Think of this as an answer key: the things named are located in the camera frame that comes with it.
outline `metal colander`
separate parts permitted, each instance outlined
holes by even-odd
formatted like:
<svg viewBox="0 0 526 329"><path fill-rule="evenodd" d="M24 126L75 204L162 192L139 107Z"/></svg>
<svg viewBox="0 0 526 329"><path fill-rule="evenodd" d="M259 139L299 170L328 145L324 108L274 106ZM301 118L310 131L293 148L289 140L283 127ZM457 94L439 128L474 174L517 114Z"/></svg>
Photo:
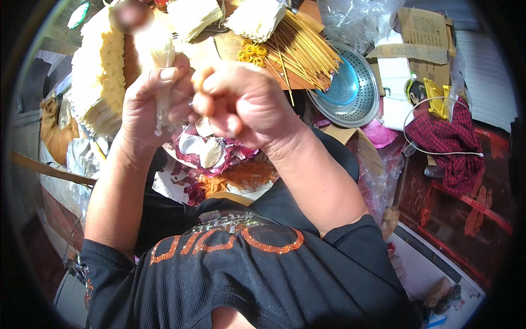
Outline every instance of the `metal colander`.
<svg viewBox="0 0 526 329"><path fill-rule="evenodd" d="M358 96L348 105L334 105L313 93L308 93L310 100L329 120L335 124L347 127L361 127L369 123L378 112L380 104L380 93L376 84L375 74L367 60L356 54L351 48L341 42L328 42L333 45L340 54L355 69L358 75Z"/></svg>

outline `table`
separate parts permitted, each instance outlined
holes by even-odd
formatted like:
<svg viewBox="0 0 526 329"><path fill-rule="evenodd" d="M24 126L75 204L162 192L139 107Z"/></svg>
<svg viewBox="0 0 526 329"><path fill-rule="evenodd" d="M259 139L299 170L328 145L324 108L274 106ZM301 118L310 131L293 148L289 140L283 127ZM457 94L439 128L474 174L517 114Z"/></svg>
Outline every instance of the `table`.
<svg viewBox="0 0 526 329"><path fill-rule="evenodd" d="M226 16L231 15L236 6L231 5L229 1L225 1ZM318 4L313 0L304 0L298 9L314 18L316 21L321 22L320 10ZM164 25L169 31L174 31L173 24L170 21L168 14L160 12L157 8L154 8L155 20L156 23ZM242 37L234 34L232 31L228 30L227 32L212 32L212 31L203 31L192 40L193 45L198 45L205 42L205 40L212 36L216 42L217 52L223 60L237 61L237 53L241 50L241 43L231 37L241 40ZM133 35L125 35L124 39L124 77L126 78L126 88L135 81L135 79L140 74L139 69L139 57L137 53L137 47L141 47L136 44L135 38ZM203 66L207 63L207 58L205 56L201 58L191 58L190 63L192 66ZM269 73L276 78L281 89L286 90L287 86L283 83L281 78L279 78L272 68L267 67ZM294 72L287 70L287 75L290 82L291 89L314 89L310 83L307 83L300 77L298 77Z"/></svg>

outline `plaid cloth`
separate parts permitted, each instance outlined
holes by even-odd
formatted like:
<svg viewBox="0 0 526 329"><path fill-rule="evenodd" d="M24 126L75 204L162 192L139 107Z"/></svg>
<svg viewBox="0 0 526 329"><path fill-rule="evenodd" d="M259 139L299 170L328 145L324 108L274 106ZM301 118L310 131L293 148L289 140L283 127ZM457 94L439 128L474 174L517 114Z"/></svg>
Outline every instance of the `plaid cloth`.
<svg viewBox="0 0 526 329"><path fill-rule="evenodd" d="M420 115L406 126L407 135L428 152L476 152L482 147L477 137L471 113L459 103L453 108L453 122ZM446 171L444 187L456 194L473 189L479 172L484 169L484 158L472 154L434 155L437 165Z"/></svg>

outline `forearm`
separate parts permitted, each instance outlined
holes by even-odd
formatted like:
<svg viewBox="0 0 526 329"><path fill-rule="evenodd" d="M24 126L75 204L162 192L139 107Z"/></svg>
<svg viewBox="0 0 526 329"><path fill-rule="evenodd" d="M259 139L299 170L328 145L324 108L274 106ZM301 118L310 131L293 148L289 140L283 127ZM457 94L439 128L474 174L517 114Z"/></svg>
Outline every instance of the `forearm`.
<svg viewBox="0 0 526 329"><path fill-rule="evenodd" d="M265 150L305 216L321 236L368 213L356 182L300 120L295 133Z"/></svg>
<svg viewBox="0 0 526 329"><path fill-rule="evenodd" d="M113 247L131 260L153 154L136 150L117 134L86 215L85 238Z"/></svg>

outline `blue bowl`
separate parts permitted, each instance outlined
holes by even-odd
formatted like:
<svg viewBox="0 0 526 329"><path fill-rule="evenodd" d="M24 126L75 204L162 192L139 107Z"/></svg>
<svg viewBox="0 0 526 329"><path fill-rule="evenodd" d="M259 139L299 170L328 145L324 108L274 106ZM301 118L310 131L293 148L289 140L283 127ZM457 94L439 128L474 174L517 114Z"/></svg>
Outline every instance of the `blue bowl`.
<svg viewBox="0 0 526 329"><path fill-rule="evenodd" d="M327 102L334 105L348 105L358 96L358 76L352 65L341 55L343 63L338 68L338 73L332 78L329 90L326 93L316 90L316 93Z"/></svg>

